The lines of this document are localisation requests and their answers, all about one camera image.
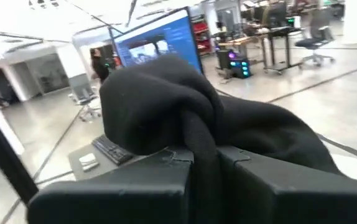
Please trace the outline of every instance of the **gray floor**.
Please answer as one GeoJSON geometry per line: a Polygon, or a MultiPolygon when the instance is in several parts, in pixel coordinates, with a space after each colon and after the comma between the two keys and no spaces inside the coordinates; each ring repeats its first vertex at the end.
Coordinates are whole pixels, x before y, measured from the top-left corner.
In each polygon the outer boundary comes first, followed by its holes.
{"type": "MultiPolygon", "coordinates": [[[[264,102],[271,102],[291,110],[317,133],[338,144],[357,150],[357,45],[340,44],[341,35],[319,53],[332,55],[335,64],[327,62],[322,68],[305,67],[287,70],[282,76],[265,74],[261,65],[252,68],[255,76],[233,79],[221,84],[216,74],[215,57],[203,58],[206,77],[212,85],[227,94],[264,102]]],[[[283,60],[281,40],[277,41],[278,61],[283,60]]],[[[292,60],[310,54],[294,48],[292,60]]],[[[79,107],[60,91],[4,110],[11,126],[23,142],[21,159],[37,182],[70,171],[67,155],[89,144],[103,132],[101,119],[84,123],[76,119],[79,107]]],[[[331,153],[357,157],[325,142],[331,153]]],[[[67,175],[53,181],[74,180],[67,175]]],[[[40,184],[45,187],[53,181],[40,184]]],[[[25,207],[0,172],[0,223],[25,223],[25,207]]]]}

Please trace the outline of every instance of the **white ceiling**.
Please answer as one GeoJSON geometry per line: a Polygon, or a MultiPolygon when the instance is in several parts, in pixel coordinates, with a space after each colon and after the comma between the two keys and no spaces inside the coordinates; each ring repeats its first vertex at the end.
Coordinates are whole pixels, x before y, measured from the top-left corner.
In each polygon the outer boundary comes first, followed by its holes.
{"type": "MultiPolygon", "coordinates": [[[[134,27],[148,19],[137,21],[137,17],[158,10],[169,10],[200,3],[202,0],[137,0],[129,27],[134,27]]],[[[131,0],[0,0],[0,32],[38,37],[46,40],[72,41],[72,35],[103,23],[86,12],[126,30],[131,0]]],[[[11,37],[0,37],[0,55],[18,45],[34,43],[11,37]],[[6,43],[6,40],[20,40],[6,43]]]]}

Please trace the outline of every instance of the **desk leg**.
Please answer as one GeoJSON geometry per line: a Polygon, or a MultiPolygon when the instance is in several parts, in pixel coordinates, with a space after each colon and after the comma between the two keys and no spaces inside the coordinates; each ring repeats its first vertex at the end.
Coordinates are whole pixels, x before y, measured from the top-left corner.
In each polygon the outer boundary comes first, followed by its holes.
{"type": "Polygon", "coordinates": [[[264,38],[261,41],[261,52],[263,54],[263,64],[264,68],[267,68],[267,57],[266,57],[266,44],[264,43],[264,38]]]}
{"type": "Polygon", "coordinates": [[[275,48],[274,48],[274,38],[269,36],[268,40],[270,42],[271,63],[272,63],[272,65],[275,65],[276,64],[276,53],[275,53],[275,48]]]}
{"type": "Polygon", "coordinates": [[[290,68],[292,64],[290,63],[289,33],[285,35],[285,50],[286,50],[286,65],[288,68],[290,68]]]}

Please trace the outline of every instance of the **person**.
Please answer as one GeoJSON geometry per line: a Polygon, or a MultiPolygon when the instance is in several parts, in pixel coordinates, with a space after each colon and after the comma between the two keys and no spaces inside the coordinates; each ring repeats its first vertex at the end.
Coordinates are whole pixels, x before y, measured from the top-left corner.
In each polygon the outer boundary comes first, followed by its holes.
{"type": "Polygon", "coordinates": [[[101,62],[101,52],[98,49],[90,49],[91,67],[95,71],[92,78],[99,78],[101,84],[108,78],[109,70],[101,62]]]}

